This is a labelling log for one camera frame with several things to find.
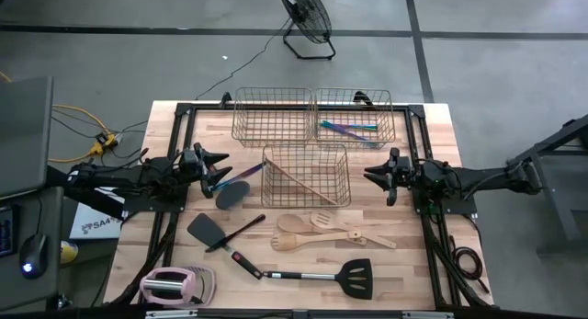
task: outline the wooden slotted spoon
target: wooden slotted spoon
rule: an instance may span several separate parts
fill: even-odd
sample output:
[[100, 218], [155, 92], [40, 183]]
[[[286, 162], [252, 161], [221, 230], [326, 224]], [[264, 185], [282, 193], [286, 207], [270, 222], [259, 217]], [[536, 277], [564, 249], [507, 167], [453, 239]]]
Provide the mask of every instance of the wooden slotted spoon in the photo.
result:
[[358, 238], [361, 233], [358, 231], [354, 232], [343, 232], [343, 233], [331, 233], [325, 235], [314, 235], [314, 236], [302, 236], [293, 233], [280, 233], [272, 237], [270, 244], [277, 251], [287, 251], [296, 249], [301, 245], [306, 245], [310, 242], [320, 241], [334, 241], [334, 240], [345, 240], [351, 238]]
[[[318, 234], [332, 234], [334, 231], [324, 229], [321, 227], [317, 227], [311, 225], [309, 223], [305, 223], [301, 217], [295, 214], [282, 214], [281, 216], [277, 217], [277, 227], [279, 227], [284, 232], [290, 233], [318, 233]], [[359, 237], [357, 239], [349, 239], [345, 240], [352, 244], [356, 245], [366, 245], [368, 240], [365, 237]]]
[[[354, 231], [356, 228], [350, 226], [344, 222], [339, 221], [337, 217], [327, 210], [315, 210], [311, 213], [311, 222], [317, 227], [328, 228], [328, 229], [340, 229], [344, 231]], [[361, 232], [362, 236], [371, 240], [377, 244], [384, 245], [391, 249], [396, 249], [396, 244], [389, 241], [381, 236], [375, 235], [371, 232]]]

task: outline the metal wire basket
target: metal wire basket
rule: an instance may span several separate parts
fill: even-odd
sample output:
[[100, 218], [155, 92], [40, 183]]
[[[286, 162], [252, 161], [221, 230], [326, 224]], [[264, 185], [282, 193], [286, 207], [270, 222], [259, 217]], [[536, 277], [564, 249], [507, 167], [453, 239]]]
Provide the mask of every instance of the metal wire basket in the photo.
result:
[[314, 136], [318, 142], [380, 149], [395, 139], [388, 90], [319, 88], [315, 92], [313, 113]]
[[245, 147], [305, 143], [312, 138], [311, 102], [308, 88], [240, 88], [232, 137]]
[[264, 147], [261, 202], [266, 208], [337, 208], [351, 203], [341, 144]]

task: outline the black spatula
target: black spatula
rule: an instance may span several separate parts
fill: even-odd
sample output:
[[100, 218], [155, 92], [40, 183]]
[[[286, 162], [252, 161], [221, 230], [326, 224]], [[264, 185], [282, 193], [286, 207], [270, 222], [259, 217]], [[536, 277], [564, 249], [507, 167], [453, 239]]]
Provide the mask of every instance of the black spatula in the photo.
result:
[[[194, 219], [194, 221], [190, 223], [190, 225], [187, 227], [187, 232], [208, 246], [215, 245], [223, 237], [225, 237], [225, 233], [222, 231], [219, 225], [205, 213], [200, 213]], [[235, 251], [228, 245], [223, 245], [222, 248], [231, 254], [232, 260], [236, 261], [237, 264], [241, 265], [242, 268], [245, 268], [245, 270], [251, 273], [251, 275], [253, 275], [256, 279], [262, 278], [261, 271], [257, 269], [255, 265], [251, 264], [251, 262], [238, 251]]]
[[374, 280], [369, 259], [354, 259], [343, 264], [338, 274], [310, 274], [293, 272], [264, 272], [264, 277], [273, 279], [324, 279], [339, 282], [343, 292], [360, 300], [371, 300]]

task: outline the gray floor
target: gray floor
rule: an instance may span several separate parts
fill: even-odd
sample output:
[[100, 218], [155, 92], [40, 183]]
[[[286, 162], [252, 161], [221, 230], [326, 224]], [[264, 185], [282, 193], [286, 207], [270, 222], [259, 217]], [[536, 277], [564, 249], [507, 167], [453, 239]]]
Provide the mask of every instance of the gray floor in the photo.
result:
[[[404, 0], [323, 0], [336, 29], [410, 29]], [[586, 32], [588, 0], [415, 0], [422, 30]], [[191, 28], [279, 28], [278, 0], [6, 0], [0, 19], [33, 23]], [[155, 99], [190, 99], [246, 62], [264, 36], [115, 36], [0, 33], [0, 71], [55, 76], [56, 103], [96, 113], [110, 128], [145, 120]], [[422, 102], [413, 39], [334, 38], [331, 62], [302, 62], [280, 39], [205, 98], [247, 85], [363, 86]], [[323, 47], [304, 38], [305, 52]], [[448, 103], [464, 165], [502, 164], [588, 112], [588, 41], [425, 40], [435, 102]], [[80, 131], [90, 127], [76, 124]], [[120, 151], [141, 144], [131, 133]], [[51, 156], [83, 154], [90, 140], [53, 124]], [[108, 164], [116, 162], [107, 157]], [[67, 165], [59, 168], [67, 170]], [[539, 259], [562, 237], [542, 196], [476, 196], [493, 297], [505, 309], [588, 315], [588, 260]], [[64, 274], [78, 305], [94, 298], [107, 260]]]

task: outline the fan grille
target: fan grille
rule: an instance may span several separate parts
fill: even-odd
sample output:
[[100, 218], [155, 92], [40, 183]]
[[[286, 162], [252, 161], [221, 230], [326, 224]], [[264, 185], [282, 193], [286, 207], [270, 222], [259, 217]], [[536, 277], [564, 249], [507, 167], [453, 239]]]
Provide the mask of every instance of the fan grille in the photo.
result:
[[284, 7], [302, 34], [314, 43], [331, 37], [331, 20], [321, 0], [282, 0]]

